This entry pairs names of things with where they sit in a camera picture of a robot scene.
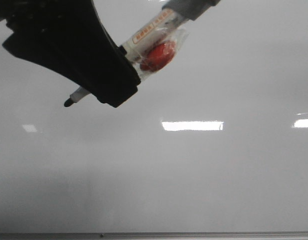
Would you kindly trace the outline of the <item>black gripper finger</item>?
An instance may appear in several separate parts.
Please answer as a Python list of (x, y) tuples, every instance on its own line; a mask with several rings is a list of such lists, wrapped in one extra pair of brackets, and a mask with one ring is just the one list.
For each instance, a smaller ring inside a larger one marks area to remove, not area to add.
[(0, 21), (12, 34), (2, 46), (14, 57), (50, 69), (118, 107), (140, 77), (115, 44), (91, 0), (0, 0)]

